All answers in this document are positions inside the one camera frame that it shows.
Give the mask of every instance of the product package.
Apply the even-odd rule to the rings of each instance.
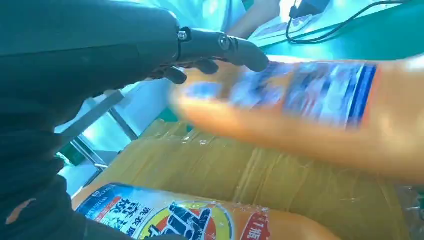
[[[76,211],[134,239],[168,234],[188,240],[338,239],[300,215],[119,183],[99,188]]]
[[[269,56],[266,70],[217,62],[175,87],[181,118],[235,138],[406,184],[424,184],[424,56],[320,61]]]
[[[306,15],[299,18],[293,19],[290,26],[289,33],[291,35],[296,35],[298,32],[303,32],[313,20],[320,18],[318,15]],[[274,18],[273,20],[265,23],[264,25],[258,27],[252,35],[249,37],[249,41],[257,45],[258,47],[263,47],[278,42],[286,40],[286,29],[288,26],[288,19],[283,19],[280,16]]]

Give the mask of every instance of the person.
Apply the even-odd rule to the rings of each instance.
[[[228,28],[227,33],[247,38],[258,26],[278,13],[279,0],[255,0],[247,13]],[[39,81],[43,80],[36,77],[33,82],[25,84],[24,88],[32,88],[22,91],[25,94],[11,94],[10,89],[22,88],[16,86],[13,79],[1,80],[0,239],[129,239],[123,233],[87,220],[72,210],[71,198],[66,193],[66,180],[58,175],[64,163],[54,155],[62,145],[62,138],[54,133],[54,129],[75,117],[83,99],[67,93],[65,84],[61,89],[55,89],[41,84]],[[92,96],[110,87],[110,83],[107,85],[104,82],[86,84],[87,79],[73,81],[73,86],[84,86],[85,93],[90,92]],[[122,86],[119,81],[117,79],[114,85]],[[66,98],[50,101],[49,93],[57,91],[67,94]],[[160,236],[156,239],[182,238]]]
[[[173,12],[182,26],[223,31],[247,39],[258,27],[280,14],[280,0],[254,0],[246,11],[246,0],[147,0],[143,3]]]

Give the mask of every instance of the table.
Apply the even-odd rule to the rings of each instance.
[[[424,1],[396,6],[358,18],[327,41],[314,44],[279,42],[263,48],[269,55],[314,59],[395,60],[424,53]],[[334,26],[301,35],[321,36]]]

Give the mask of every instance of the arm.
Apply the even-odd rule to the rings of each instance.
[[[280,14],[280,0],[255,0],[241,19],[230,28],[228,35],[247,39],[261,25]]]

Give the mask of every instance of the robotic hand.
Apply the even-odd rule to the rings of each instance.
[[[7,23],[0,28],[0,74],[21,85],[34,78],[46,84],[78,78],[108,88],[146,78],[181,84],[187,77],[178,67],[213,74],[218,70],[213,60],[253,71],[268,64],[251,42],[180,28],[165,9],[109,0],[32,2],[9,1],[0,8],[0,20]],[[73,88],[68,84],[67,91]]]

